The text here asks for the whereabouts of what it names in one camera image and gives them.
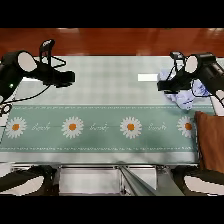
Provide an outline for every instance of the white daisy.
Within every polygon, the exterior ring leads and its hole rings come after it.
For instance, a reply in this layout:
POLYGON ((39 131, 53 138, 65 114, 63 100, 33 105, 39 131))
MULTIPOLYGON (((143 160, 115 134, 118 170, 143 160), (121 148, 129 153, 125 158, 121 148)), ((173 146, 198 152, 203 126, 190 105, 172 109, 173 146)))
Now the white daisy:
POLYGON ((177 124, 178 130, 182 131, 182 135, 188 138, 193 137, 193 122, 190 117, 182 117, 177 124))
POLYGON ((126 138, 135 138, 136 136, 139 136, 141 134, 142 125, 140 124, 140 121, 138 119, 135 119, 134 117, 126 117, 126 119, 123 119, 121 122, 121 131, 123 131, 123 135, 126 135, 126 138))
POLYGON ((14 117, 6 126, 6 135, 8 138, 17 138, 26 130, 26 121, 22 117, 14 117))
POLYGON ((79 119, 78 117, 70 117, 69 119, 66 119, 65 122, 63 122, 63 135, 66 135, 66 138, 75 138, 76 136, 82 134, 81 131, 83 130, 83 126, 83 121, 81 119, 79 119))

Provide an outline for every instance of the flower center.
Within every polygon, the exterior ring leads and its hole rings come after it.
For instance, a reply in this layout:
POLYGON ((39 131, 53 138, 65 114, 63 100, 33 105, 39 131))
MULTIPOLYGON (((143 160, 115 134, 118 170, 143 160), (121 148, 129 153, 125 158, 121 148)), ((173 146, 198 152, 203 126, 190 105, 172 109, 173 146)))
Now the flower center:
POLYGON ((74 131, 74 130, 76 129, 76 124, 70 124, 70 125, 69 125, 69 129, 70 129, 71 131, 74 131))
POLYGON ((190 131, 192 129, 192 125, 190 123, 186 123, 185 128, 190 131))
POLYGON ((128 124, 128 130, 133 131, 135 129, 135 126, 133 124, 128 124))
POLYGON ((12 126, 12 130, 13 131, 17 131, 19 129, 19 124, 14 124, 13 126, 12 126))

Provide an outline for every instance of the brown wood surface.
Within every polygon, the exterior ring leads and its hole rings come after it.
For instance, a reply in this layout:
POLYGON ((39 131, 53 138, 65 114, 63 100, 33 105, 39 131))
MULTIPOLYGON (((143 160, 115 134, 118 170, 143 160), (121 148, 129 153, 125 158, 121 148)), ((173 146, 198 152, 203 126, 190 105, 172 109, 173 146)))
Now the brown wood surface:
POLYGON ((58 56, 168 56, 170 51, 224 56, 223 28, 0 28, 0 56, 21 49, 37 56, 40 44, 51 38, 58 56))

